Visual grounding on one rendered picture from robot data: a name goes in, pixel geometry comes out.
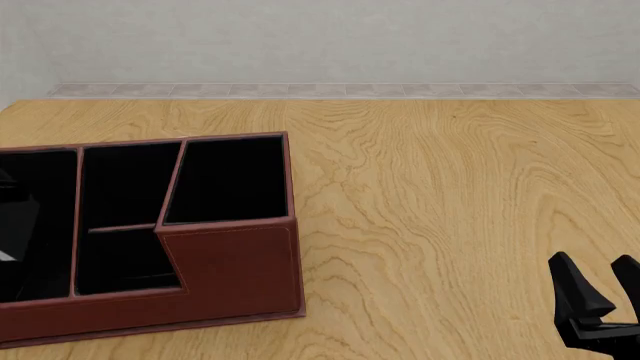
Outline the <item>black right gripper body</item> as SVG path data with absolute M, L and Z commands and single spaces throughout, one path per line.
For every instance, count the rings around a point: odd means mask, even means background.
M 607 299 L 596 302 L 555 301 L 554 325 L 568 348 L 640 360 L 640 323 L 604 323 L 601 317 L 616 309 Z

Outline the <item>red-brown desk caddy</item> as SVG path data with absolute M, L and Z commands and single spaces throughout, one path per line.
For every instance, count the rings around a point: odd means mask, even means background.
M 0 203 L 29 196 L 0 349 L 305 314 L 283 132 L 0 148 Z

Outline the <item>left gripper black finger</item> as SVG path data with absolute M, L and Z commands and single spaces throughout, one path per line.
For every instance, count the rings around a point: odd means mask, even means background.
M 25 200 L 0 203 L 0 260 L 24 260 L 36 226 L 39 203 Z

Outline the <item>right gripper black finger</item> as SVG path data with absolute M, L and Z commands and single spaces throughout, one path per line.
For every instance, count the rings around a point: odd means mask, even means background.
M 640 320 L 640 263 L 628 254 L 611 263 L 611 268 Z
M 563 251 L 554 254 L 548 265 L 555 296 L 555 320 L 601 318 L 616 306 L 599 293 Z

